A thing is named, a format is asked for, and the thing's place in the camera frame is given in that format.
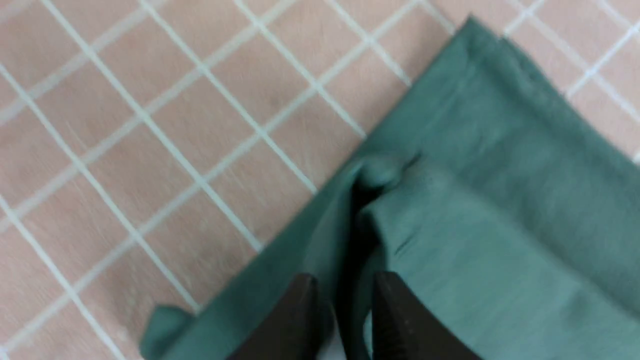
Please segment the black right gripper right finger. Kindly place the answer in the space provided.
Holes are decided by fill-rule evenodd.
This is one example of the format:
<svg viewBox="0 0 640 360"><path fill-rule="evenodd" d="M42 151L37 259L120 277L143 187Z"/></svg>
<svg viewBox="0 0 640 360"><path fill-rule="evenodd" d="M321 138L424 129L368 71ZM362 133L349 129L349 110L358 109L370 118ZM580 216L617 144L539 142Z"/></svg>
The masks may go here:
<svg viewBox="0 0 640 360"><path fill-rule="evenodd" d="M375 360L479 360L416 297L396 272L378 271L372 289Z"/></svg>

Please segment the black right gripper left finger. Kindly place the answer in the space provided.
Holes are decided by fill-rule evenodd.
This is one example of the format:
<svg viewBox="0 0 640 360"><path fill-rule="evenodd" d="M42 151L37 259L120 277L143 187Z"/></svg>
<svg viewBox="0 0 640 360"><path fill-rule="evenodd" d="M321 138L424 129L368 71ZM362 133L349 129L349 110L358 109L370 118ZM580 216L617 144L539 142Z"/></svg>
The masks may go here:
<svg viewBox="0 0 640 360"><path fill-rule="evenodd" d="M321 346L318 281L296 275L229 360L315 360Z"/></svg>

